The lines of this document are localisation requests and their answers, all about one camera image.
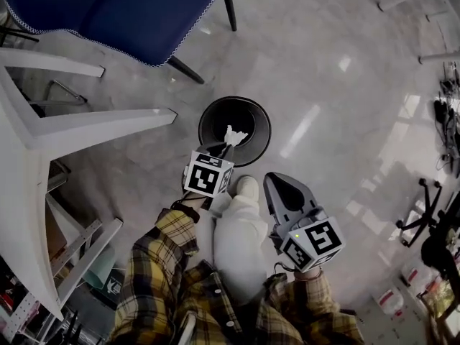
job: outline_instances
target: plaid shirt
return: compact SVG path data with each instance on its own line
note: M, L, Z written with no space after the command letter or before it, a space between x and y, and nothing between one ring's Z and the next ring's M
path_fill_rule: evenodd
M205 261L184 272L198 251L195 224L169 211L139 239L116 310L110 343L177 342L189 315L195 317L190 344L245 344L242 327L219 274ZM286 274L264 283L254 344L363 344L355 318L339 312L323 274L287 282Z

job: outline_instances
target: trash bin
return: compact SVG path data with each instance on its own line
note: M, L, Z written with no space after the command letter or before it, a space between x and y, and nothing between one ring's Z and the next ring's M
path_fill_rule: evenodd
M227 126L235 132L247 133L235 147L235 167L243 167L258 160L268 148L272 126L267 112L255 101L245 97L227 96L214 101L204 111L198 126L201 144L223 142Z

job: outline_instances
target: gray marble floor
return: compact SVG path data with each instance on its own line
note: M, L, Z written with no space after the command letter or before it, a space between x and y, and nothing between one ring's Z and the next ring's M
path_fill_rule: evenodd
M180 197L203 110L222 96L246 96L270 115L272 141L237 175L262 182L278 171L308 184L347 239L324 266L336 297L346 305L366 298L417 254L418 246L406 249L395 238L394 221L420 191L418 178L438 178L450 189L456 184L436 169L440 141L430 101L442 66L417 61L422 52L444 51L438 24L424 16L441 0L413 0L387 13L374 2L234 0L233 33L223 0L216 0L177 53L205 78L204 86L68 33L43 35L34 50L99 64L106 73L99 80L28 70L22 85L31 97L59 78L89 100L61 111L168 107L178 113L171 126L65 157L72 174L60 192L69 210L85 222L123 219L114 246L124 264L161 208ZM52 95L63 97L58 91ZM263 203L262 215L272 224ZM271 271L276 256L269 241L264 251Z

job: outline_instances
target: cable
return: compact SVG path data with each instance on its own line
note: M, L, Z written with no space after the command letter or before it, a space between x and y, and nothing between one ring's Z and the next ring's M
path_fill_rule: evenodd
M436 169L437 169L437 171L440 171L440 170L444 169L446 165L451 163L450 161L447 161L446 163L444 163L444 165L442 165L441 167L438 167L438 163L442 158L443 158L443 156L439 156L438 161L436 161Z
M288 271L288 272L295 272L297 271L295 268L291 268L289 266L287 266L286 264L282 263L282 262L276 262L275 263L275 266L273 266L273 274L276 275L276 267L277 266L281 266L284 270Z
M206 195L204 195L203 197L195 197L195 198L187 198L187 196L192 193L192 192L187 192L181 199L177 199L176 201L174 201L174 203L182 203L183 201L196 201L198 199L205 199L205 198L208 198Z

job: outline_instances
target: white marker cube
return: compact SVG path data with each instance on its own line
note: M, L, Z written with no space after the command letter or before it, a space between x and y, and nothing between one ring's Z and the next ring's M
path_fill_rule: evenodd
M192 151L184 189L216 197L226 190L234 163Z
M281 246L295 264L305 272L330 261L345 247L344 236L334 217L289 231Z

